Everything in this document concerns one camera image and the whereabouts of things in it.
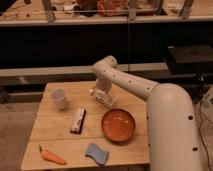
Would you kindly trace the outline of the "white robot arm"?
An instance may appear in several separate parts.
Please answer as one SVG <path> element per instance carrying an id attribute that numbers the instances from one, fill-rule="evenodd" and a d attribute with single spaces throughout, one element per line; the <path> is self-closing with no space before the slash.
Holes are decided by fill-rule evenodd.
<path id="1" fill-rule="evenodd" d="M 192 100 L 182 87 L 121 72 L 112 56 L 92 70 L 96 85 L 91 94 L 105 106 L 114 106 L 108 95 L 113 85 L 147 102 L 150 171 L 204 171 Z"/>

